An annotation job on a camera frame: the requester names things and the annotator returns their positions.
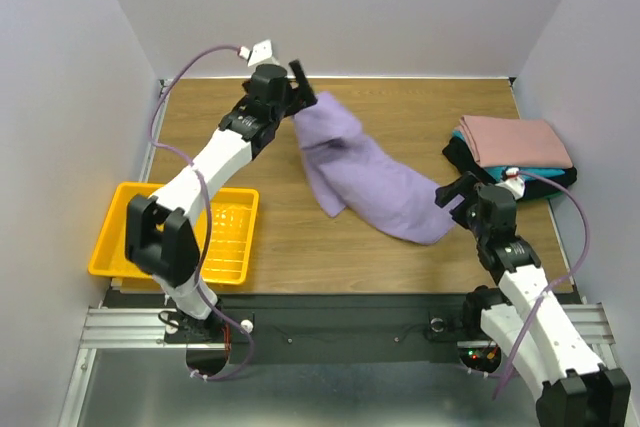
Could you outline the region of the purple t shirt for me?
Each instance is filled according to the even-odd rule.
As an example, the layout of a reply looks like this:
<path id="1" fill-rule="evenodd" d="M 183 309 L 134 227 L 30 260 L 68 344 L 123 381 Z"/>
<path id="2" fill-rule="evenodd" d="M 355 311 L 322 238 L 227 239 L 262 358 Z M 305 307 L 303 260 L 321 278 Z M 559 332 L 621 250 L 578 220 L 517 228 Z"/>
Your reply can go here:
<path id="1" fill-rule="evenodd" d="M 394 160 L 331 93 L 293 116 L 302 165 L 324 213 L 352 210 L 391 237 L 433 245 L 455 226 L 435 203 L 439 185 Z"/>

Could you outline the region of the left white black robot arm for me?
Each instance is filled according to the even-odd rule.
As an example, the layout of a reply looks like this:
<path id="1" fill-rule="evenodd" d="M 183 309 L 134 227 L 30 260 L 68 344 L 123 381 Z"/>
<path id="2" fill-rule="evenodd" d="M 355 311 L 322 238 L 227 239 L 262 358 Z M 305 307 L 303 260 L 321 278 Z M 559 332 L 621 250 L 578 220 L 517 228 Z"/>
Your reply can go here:
<path id="1" fill-rule="evenodd" d="M 284 118 L 317 102 L 298 60 L 257 66 L 243 88 L 198 155 L 150 196 L 135 195 L 126 210 L 125 258 L 161 286 L 202 341 L 221 333 L 223 318 L 201 275 L 209 244 L 197 241 L 196 224 L 204 218 L 213 226 L 212 198 L 275 139 Z"/>

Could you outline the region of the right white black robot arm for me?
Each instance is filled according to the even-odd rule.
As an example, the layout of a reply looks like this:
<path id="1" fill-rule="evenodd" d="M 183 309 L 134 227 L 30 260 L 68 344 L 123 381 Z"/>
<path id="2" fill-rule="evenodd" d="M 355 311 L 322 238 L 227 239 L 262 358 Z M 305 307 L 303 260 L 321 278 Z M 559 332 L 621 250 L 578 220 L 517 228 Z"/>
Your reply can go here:
<path id="1" fill-rule="evenodd" d="M 554 293 L 533 247 L 517 233 L 517 202 L 536 175 L 507 168 L 496 184 L 467 172 L 437 189 L 435 203 L 469 230 L 495 288 L 467 295 L 463 331 L 486 335 L 501 350 L 500 388 L 512 374 L 524 380 L 542 426 L 622 426 L 631 383 L 609 367 L 579 333 Z"/>

